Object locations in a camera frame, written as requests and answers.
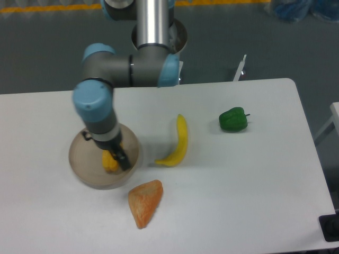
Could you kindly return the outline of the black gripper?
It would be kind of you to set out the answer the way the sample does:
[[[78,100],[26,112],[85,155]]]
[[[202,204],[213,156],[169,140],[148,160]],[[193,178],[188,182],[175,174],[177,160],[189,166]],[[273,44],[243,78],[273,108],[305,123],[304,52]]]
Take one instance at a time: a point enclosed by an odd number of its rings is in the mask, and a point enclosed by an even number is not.
[[[130,160],[125,153],[122,142],[121,131],[107,132],[104,134],[91,133],[84,129],[81,131],[84,140],[94,140],[95,144],[102,150],[111,152],[112,157],[117,161],[122,170],[131,168]]]

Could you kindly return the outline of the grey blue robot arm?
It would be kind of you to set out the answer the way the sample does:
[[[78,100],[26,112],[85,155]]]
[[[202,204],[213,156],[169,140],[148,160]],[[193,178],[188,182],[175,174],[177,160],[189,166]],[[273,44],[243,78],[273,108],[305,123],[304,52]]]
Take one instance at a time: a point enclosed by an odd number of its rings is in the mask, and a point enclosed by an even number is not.
[[[107,150],[122,170],[131,168],[121,142],[113,108],[113,90],[126,87],[171,87],[179,83],[178,56],[171,53],[169,30],[174,1],[101,1],[109,18],[136,20],[137,53],[119,56],[106,44],[94,43],[83,55],[82,81],[73,91],[73,104],[91,138]]]

